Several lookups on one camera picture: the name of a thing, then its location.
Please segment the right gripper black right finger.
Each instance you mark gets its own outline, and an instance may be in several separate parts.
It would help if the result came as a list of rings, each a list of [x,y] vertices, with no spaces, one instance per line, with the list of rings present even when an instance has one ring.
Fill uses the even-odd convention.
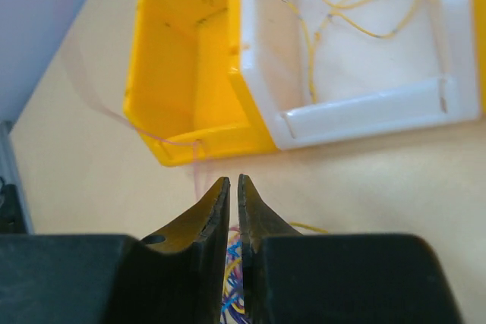
[[[304,235],[238,179],[245,313],[253,323],[461,323],[440,261],[421,237]]]

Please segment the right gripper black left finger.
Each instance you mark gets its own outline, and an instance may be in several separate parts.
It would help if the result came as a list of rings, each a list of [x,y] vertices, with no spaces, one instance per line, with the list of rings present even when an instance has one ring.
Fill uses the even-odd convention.
[[[217,323],[229,233],[228,178],[136,239],[1,237],[3,323]]]

